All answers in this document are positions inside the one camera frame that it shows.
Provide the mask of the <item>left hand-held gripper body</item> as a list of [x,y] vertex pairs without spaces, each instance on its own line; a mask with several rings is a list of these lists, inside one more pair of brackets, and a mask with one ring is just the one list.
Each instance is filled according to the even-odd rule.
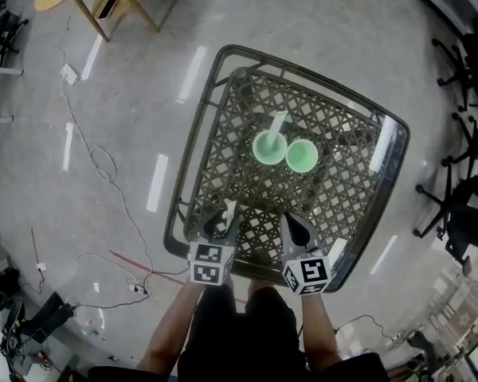
[[225,238],[213,238],[198,233],[190,242],[190,281],[208,286],[220,286],[229,275],[236,251],[237,232]]

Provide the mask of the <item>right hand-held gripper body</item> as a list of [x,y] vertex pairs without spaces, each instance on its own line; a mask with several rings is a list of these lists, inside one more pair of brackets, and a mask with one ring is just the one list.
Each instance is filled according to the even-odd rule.
[[282,263],[282,275],[294,294],[322,294],[330,284],[330,261],[318,248],[298,256],[284,255]]

